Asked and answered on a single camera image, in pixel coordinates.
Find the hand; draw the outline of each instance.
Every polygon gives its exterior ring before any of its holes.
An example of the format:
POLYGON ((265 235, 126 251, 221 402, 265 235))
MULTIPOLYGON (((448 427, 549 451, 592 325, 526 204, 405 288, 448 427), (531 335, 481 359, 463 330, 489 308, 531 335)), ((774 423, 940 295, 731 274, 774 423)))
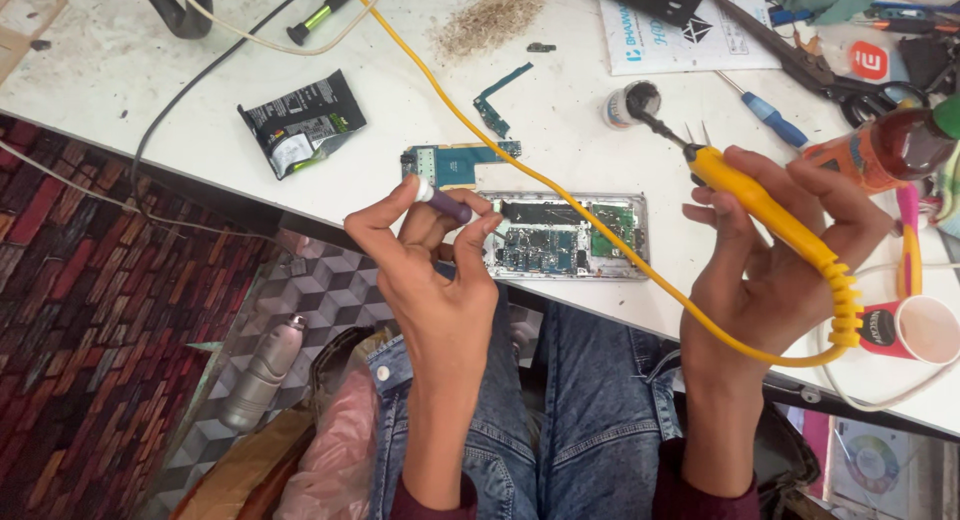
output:
MULTIPOLYGON (((732 167, 759 182, 776 202, 857 270, 890 232, 893 220, 845 177, 797 160, 786 169, 738 147, 726 149, 732 167), (824 210, 834 218, 829 228, 824 210)), ((782 354, 833 315, 831 290, 820 272, 774 237, 768 247, 737 198, 697 187, 683 215, 717 230, 713 257, 694 282, 690 299, 735 339, 782 354)), ((684 379, 707 387, 756 383, 769 365, 723 344, 688 313, 680 322, 684 379)))
POLYGON ((447 192, 482 218, 460 227, 426 203, 414 203, 418 179, 409 175, 382 201, 354 212, 343 227, 379 267, 377 286, 403 333, 414 379, 407 400, 409 437, 403 482, 429 509, 460 504, 460 466, 487 366, 498 290, 483 262, 483 242, 503 216, 466 189, 447 192), (398 236, 390 230, 407 213, 398 236), (457 265, 448 280, 433 266, 457 265))
MULTIPOLYGON (((729 147, 726 162, 759 182, 776 202, 856 270, 890 232, 893 220, 856 184, 806 161, 786 170, 771 159, 729 147), (829 228, 824 210, 835 223, 829 228)), ((713 257, 690 294, 740 342, 782 354, 833 314, 827 281, 782 241, 769 247, 731 194, 694 188, 683 215, 717 230, 713 257)), ((727 346, 683 313, 679 327, 689 417, 683 477, 715 495, 736 497, 753 477, 753 440, 770 366, 727 346)))

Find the purple screwdriver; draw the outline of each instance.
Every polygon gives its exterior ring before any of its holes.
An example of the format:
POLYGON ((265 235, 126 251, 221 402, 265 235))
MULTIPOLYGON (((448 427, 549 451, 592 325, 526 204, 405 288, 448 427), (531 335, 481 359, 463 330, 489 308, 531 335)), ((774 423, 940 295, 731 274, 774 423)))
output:
MULTIPOLYGON (((480 214, 477 214, 477 211, 472 209, 470 205, 460 203, 444 192, 439 191, 426 178, 420 176, 417 176, 417 178, 419 179, 419 188, 416 190, 416 199, 414 201, 426 203, 438 213, 447 215, 464 226, 481 219, 480 214)), ((493 231, 492 234, 506 241, 506 237, 497 231, 493 231)))

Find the blue screwdriver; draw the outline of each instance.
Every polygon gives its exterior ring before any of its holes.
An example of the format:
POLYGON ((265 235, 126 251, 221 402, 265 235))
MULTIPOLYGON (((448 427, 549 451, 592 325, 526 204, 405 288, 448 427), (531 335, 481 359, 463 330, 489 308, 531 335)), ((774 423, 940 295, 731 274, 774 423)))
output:
POLYGON ((790 124, 784 120, 784 116, 780 114, 773 106, 763 101, 763 99, 752 92, 747 92, 744 89, 740 88, 732 79, 727 77, 727 74, 721 72, 720 70, 714 70, 718 76, 722 77, 726 83, 731 84, 734 89, 740 94, 740 99, 743 100, 743 103, 750 108, 750 111, 756 115, 756 118, 761 120, 763 124, 766 124, 770 128, 774 129, 774 132, 780 136, 787 144, 795 146, 798 149, 803 149, 804 146, 809 141, 807 136, 800 131, 799 128, 790 124))

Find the orange bottle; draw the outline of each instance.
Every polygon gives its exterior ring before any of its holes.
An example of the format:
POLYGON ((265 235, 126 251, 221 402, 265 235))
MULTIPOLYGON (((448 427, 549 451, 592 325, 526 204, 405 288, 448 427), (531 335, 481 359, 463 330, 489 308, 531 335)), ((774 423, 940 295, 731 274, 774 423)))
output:
POLYGON ((843 173, 874 195, 932 175, 960 140, 960 94, 937 107, 895 109, 852 133, 808 147, 803 158, 843 173))

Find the sleeve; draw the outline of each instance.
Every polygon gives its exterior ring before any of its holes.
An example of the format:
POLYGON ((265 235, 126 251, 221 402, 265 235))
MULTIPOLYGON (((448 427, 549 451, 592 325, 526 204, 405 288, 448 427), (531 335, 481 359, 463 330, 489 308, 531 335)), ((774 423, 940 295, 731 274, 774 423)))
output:
POLYGON ((476 520, 476 517, 477 490, 466 473, 460 474, 460 507, 453 510, 427 508, 410 495, 403 485, 402 475, 396 482, 390 520, 476 520))
POLYGON ((687 440, 682 437, 660 444, 654 491, 654 520, 760 520, 757 475, 738 498, 721 498, 698 490, 681 477, 687 440))

